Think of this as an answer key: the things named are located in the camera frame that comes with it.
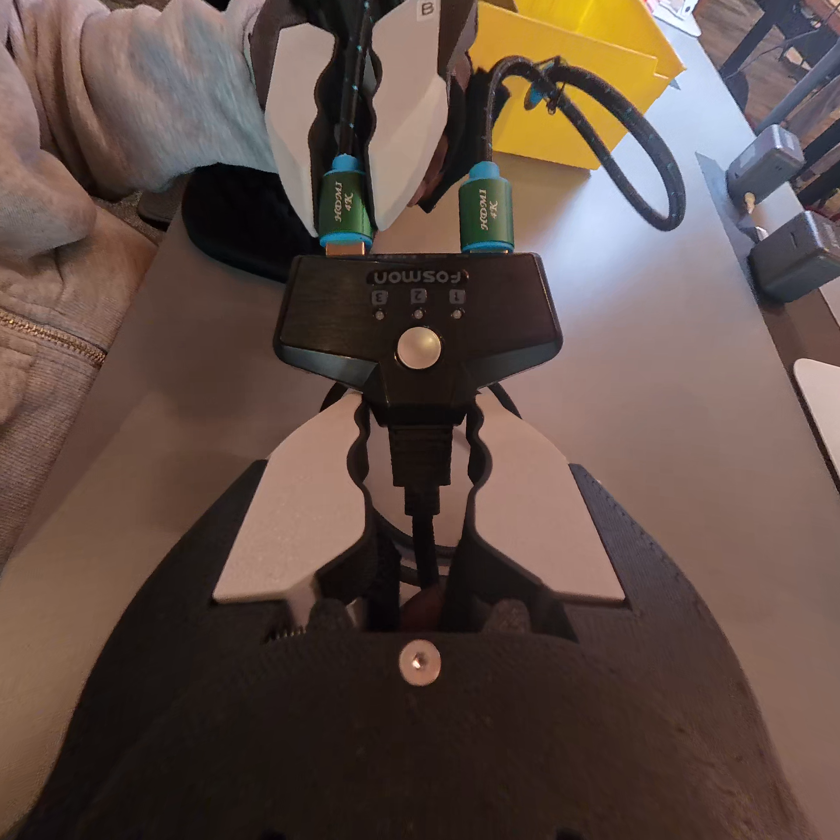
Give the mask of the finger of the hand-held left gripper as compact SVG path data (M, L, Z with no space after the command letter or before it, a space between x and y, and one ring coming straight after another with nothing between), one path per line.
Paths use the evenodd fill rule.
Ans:
M266 130L280 183L310 236L317 234L311 135L324 127L317 92L336 43L324 29L282 29L266 98Z
M367 173L374 225L393 225L420 186L448 118L447 83L438 68L442 4L410 1L374 25L378 71Z

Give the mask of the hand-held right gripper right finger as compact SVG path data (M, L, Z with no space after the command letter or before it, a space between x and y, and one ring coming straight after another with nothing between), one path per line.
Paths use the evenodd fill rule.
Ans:
M573 601L625 600L568 459L499 402L477 402L473 451L476 536L513 570Z

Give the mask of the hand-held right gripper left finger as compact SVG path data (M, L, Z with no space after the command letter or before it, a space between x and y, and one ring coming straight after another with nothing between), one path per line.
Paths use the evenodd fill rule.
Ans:
M364 485L369 413L344 396L268 458L218 578L218 603L349 605L373 582L373 505Z

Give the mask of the yellow plastic bin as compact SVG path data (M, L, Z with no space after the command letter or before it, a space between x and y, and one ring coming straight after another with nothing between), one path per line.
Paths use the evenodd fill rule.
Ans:
M523 56L538 62L562 58L613 85L646 112L685 70L642 1L479 2L475 69ZM569 121L541 103L524 108L529 84L506 81L510 98L492 137L493 151L589 171L601 165Z

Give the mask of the black hdmi switch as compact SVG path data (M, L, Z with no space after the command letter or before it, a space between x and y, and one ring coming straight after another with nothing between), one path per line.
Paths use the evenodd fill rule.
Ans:
M281 361L361 393L389 427L459 425L478 390L562 344L534 254L298 257L274 337Z

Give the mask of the person's left forearm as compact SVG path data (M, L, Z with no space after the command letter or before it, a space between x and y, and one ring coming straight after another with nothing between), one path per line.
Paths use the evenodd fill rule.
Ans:
M2 2L2 258L87 238L96 194L217 163L277 172L250 36L265 2Z

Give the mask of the black foam wrist pad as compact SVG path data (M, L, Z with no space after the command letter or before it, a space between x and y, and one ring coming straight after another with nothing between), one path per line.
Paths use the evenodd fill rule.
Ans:
M206 256L281 284L295 258L322 254L274 172L228 164L196 169L181 216L189 239Z

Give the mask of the grey power adapter blocks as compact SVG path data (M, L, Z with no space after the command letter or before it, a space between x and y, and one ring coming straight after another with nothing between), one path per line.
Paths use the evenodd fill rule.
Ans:
M732 202L728 194L725 174L720 168L720 166L712 159L707 158L702 154L697 154L696 157L700 165L700 170L706 180L707 189L710 194L710 197L715 204L723 229L728 236L732 252L736 260L738 261L739 267L742 270L744 278L749 283L749 286L756 300L764 305L766 304L769 306L782 306L792 303L779 303L761 295L753 283L751 270L748 262L748 257L751 249L756 244L758 244L763 238L766 238L767 235L771 234L773 231L780 228L782 225L784 225L791 219L787 220L781 226L778 226L772 231L766 231L764 227L760 226L754 221L753 216L746 213L746 211L737 209L736 205Z

